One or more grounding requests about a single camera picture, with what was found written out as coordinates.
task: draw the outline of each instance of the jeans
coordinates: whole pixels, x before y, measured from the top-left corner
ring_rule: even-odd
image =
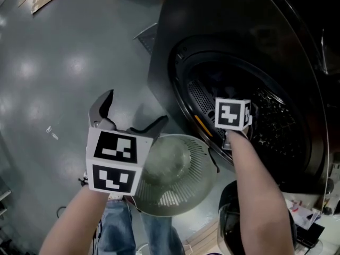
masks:
[[[151,255],[184,255],[171,217],[141,213]],[[102,216],[103,229],[97,243],[98,255],[135,255],[132,215],[124,201],[109,200]]]

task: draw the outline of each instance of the floor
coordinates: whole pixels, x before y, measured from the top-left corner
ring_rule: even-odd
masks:
[[[133,40],[158,20],[162,0],[53,0],[35,15],[32,0],[18,1],[0,7],[0,175],[12,190],[0,227],[37,253],[56,210],[80,188],[95,99],[115,90],[109,116],[119,129],[166,114],[147,87],[150,56]],[[165,132],[182,130],[171,120]],[[232,180],[223,164],[209,197],[174,218],[182,239],[216,217]],[[138,218],[134,229],[137,245],[145,242]]]

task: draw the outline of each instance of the paper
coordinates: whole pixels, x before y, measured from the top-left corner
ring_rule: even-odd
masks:
[[[289,200],[286,200],[287,207],[292,214],[294,222],[305,230],[315,222],[319,214],[306,208],[303,208]]]

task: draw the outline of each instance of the forearm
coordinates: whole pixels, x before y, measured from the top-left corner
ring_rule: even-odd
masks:
[[[251,143],[229,133],[246,254],[293,254],[290,221],[284,198]]]
[[[107,198],[107,193],[91,191],[84,186],[48,233],[40,254],[88,254]]]

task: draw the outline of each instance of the washing machine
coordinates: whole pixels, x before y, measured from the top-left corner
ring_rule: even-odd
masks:
[[[248,136],[281,190],[323,193],[340,148],[339,9],[340,0],[164,0],[149,88],[230,163],[215,98],[251,99]]]

